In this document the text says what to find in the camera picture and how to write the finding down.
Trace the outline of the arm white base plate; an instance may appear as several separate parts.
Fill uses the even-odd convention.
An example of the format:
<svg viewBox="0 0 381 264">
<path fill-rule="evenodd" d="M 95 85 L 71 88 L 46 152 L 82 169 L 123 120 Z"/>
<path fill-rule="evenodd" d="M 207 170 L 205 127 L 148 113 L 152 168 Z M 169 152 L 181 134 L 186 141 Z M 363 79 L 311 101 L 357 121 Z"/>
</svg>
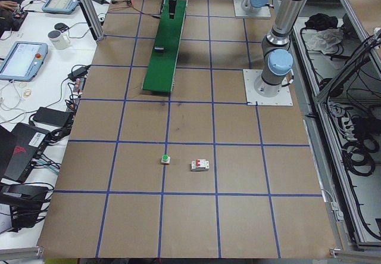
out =
<svg viewBox="0 0 381 264">
<path fill-rule="evenodd" d="M 236 18 L 252 18 L 269 20 L 271 18 L 268 6 L 255 8 L 249 0 L 233 0 Z"/>
<path fill-rule="evenodd" d="M 281 85 L 268 85 L 262 79 L 262 70 L 243 69 L 246 103 L 259 106 L 293 106 L 286 78 Z"/>
</svg>

